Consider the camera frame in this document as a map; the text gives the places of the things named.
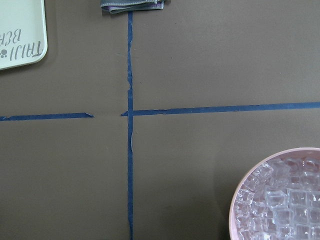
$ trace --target ice cube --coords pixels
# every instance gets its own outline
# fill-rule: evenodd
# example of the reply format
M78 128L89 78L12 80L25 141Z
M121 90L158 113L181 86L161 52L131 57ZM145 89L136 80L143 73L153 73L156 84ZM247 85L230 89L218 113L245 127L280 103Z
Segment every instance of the ice cube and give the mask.
M249 190L252 192L256 192L261 189L262 184L260 184L259 179L256 176L253 176L250 174L245 181L243 182L243 185L246 186Z
M254 240L254 233L249 230L240 230L238 232L239 240Z
M274 234L271 234L266 231L259 231L254 233L254 240L274 240Z
M274 186L271 186L271 185L267 185L267 184L266 184L266 185L264 186L264 194L265 194L264 197L266 197L268 194L276 193L276 192L278 192L278 191L280 191L279 188L276 188L276 187L274 187Z
M236 201L246 202L251 204L254 199L254 193L247 189L240 189L236 195Z
M276 236L278 239L289 239L293 236L294 229L290 226L277 226Z
M320 172L320 160L311 157L306 157L302 161L302 167L307 172L318 173Z
M265 182L268 178L271 177L271 174L274 172L274 169L267 163L261 164L257 167L252 175L257 177L261 182Z
M268 181L268 184L276 189L284 190L288 187L289 179L288 179L288 176L285 176L285 175L284 177L278 177L278 178L271 177Z
M297 224L294 235L297 240L307 240L312 236L312 231L308 225Z
M268 212L265 214L268 219L272 219L274 217L274 213L268 208Z
M271 209L280 206L287 206L288 197L283 191L267 192L266 204Z
M262 217L252 218L251 229L254 232L263 231L264 230L264 219Z
M234 212L236 215L247 215L249 214L250 205L245 201L235 201Z
M251 212L256 217L263 217L268 212L268 207L264 202L253 201L251 204Z
M309 210L305 206L295 206L292 208L293 221L296 224L307 224L309 218Z
M320 176L318 173L304 171L300 177L303 189L318 190Z
M309 209L309 221L311 224L319 224L320 223L320 209L319 208Z
M249 229L251 225L250 215L238 215L235 217L235 225L238 229Z
M311 191L307 193L308 206L320 208L320 191Z
M286 158L283 162L290 167L289 175L291 176L299 176L301 173L302 167L302 159L301 158Z
M264 189L263 188L254 193L253 201L256 201L256 202L264 202L265 201Z
M289 189L288 197L290 205L307 205L307 192L304 190Z
M272 167L273 164L282 164L284 163L281 158L273 158L267 161L267 163Z
M312 240L320 240L320 226L313 226L311 228L312 231Z
M277 207L273 209L273 222L276 225L287 226L292 221L293 212L287 207Z
M274 169L272 176L274 178L283 178L284 176L288 176L290 172L290 167L286 165L282 160L281 161L275 161L270 163L270 166Z
M288 176L288 185L287 188L289 189L301 189L302 183L300 176Z
M272 218L264 218L263 230L268 233L277 232L277 226L274 224Z

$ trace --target blue tape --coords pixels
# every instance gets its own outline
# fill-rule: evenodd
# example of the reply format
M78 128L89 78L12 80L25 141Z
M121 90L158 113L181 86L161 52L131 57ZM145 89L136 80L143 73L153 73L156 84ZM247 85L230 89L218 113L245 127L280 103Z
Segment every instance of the blue tape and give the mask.
M132 135L134 130L134 100L133 100L133 75L131 65L131 43L133 39L133 12L128 12L128 221L130 240L134 239L134 158L132 149Z
M226 112L249 112L249 111L270 111L270 110L292 110L292 109L317 109L320 102L297 102L297 103L277 103L262 105L236 105L236 106L208 106L192 108L172 108L159 110L135 110L134 116L148 116L159 114L203 114L203 113L226 113Z
M17 115L17 116L0 116L0 122L5 121L26 121L26 120L47 120L47 119L83 119L94 118L92 114L86 112L79 113L58 113L58 114L43 114L43 115Z

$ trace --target folded cloth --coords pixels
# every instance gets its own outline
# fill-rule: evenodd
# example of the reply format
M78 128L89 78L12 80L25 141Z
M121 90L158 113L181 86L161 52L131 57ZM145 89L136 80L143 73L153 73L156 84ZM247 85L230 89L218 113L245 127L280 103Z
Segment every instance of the folded cloth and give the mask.
M162 10L165 0L101 0L102 10L111 14L124 11Z

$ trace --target white tray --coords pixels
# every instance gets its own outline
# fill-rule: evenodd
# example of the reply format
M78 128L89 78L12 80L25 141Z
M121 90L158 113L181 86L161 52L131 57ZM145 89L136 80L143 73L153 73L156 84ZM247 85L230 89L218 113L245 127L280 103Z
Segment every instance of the white tray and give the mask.
M44 0L0 0L0 70L33 64L46 54Z

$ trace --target pink bowl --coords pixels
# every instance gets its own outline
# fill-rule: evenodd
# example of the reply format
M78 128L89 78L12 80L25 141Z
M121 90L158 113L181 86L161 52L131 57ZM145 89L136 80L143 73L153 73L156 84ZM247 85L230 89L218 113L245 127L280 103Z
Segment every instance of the pink bowl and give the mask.
M255 165L253 168L250 169L250 171L247 172L247 174L242 178L242 180L240 181L239 185L237 186L233 198L232 198L232 202L231 202L231 206L230 206L230 212L229 212L229 232L230 232L230 238L231 240L239 240L238 237L238 231L237 231L237 227L236 227L236 219L235 219L235 212L234 212L234 205L235 205L235 201L236 201L236 196L237 193L239 192L242 184L244 183L244 181L247 179L247 177L257 168L259 167L261 164L263 164L264 162L271 160L271 159L275 159L275 158L304 158L304 157L311 157L314 159L318 159L320 160L320 148L315 148L315 147L300 147L300 148L293 148L293 149L289 149L289 150L285 150L285 151L281 151L278 152L276 154L273 154L267 158L265 158L264 160L262 160L261 162L259 162L257 165Z

